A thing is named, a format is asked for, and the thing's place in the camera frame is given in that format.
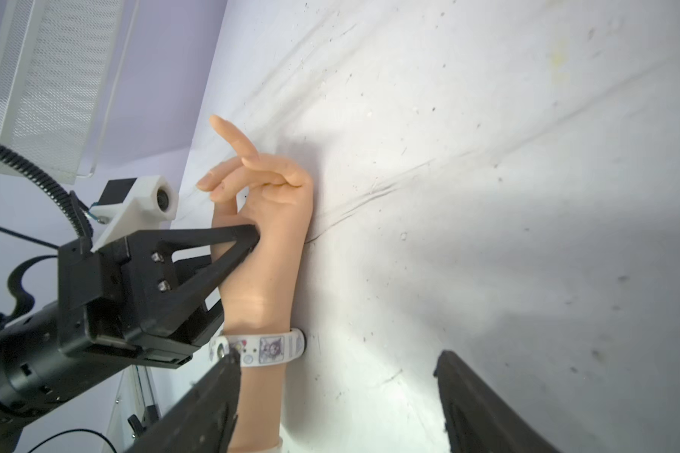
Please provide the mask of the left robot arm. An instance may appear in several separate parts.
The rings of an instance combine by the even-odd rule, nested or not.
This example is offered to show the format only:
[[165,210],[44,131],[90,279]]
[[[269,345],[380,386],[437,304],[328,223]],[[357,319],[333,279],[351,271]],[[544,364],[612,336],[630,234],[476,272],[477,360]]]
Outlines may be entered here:
[[253,225],[140,230],[92,250],[86,238],[57,254],[59,295],[34,309],[26,266],[9,277],[0,313],[0,452],[24,427],[132,365],[176,369],[224,320],[206,298],[260,239]]

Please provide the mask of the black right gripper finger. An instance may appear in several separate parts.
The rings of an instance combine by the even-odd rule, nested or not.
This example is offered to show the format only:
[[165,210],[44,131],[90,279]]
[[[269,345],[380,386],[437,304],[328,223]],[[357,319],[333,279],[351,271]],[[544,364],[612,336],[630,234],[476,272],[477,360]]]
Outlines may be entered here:
[[453,351],[442,351],[434,376],[451,451],[558,452]]

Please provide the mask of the white patterned wrist band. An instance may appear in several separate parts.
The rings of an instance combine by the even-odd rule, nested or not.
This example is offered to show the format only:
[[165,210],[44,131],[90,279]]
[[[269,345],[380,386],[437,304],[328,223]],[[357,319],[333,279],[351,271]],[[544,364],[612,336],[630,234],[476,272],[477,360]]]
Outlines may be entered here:
[[211,339],[210,360],[236,351],[242,367],[265,367],[294,362],[305,349],[305,334],[298,328],[282,334],[222,335]]

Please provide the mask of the mannequin hand with white band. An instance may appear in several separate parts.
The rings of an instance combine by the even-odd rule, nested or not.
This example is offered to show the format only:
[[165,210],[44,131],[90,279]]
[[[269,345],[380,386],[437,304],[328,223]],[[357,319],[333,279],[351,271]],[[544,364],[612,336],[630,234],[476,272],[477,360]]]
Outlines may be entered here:
[[[313,179],[294,160],[259,152],[231,122],[213,115],[210,123],[236,153],[196,185],[215,205],[212,225],[252,224],[260,235],[255,249],[218,288],[225,313],[222,334],[289,332],[313,214]],[[286,366],[242,367],[230,451],[280,451]]]

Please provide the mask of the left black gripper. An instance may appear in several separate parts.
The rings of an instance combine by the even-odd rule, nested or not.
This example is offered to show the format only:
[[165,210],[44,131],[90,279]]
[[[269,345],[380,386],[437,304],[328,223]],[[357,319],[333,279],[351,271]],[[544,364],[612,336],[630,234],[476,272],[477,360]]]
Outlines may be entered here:
[[[93,252],[80,238],[60,248],[58,343],[85,362],[178,368],[224,320],[218,286],[259,243],[252,224],[208,230],[136,231]],[[177,251],[230,248],[173,262]],[[236,426],[241,358],[223,357],[130,448],[145,453],[229,450]]]

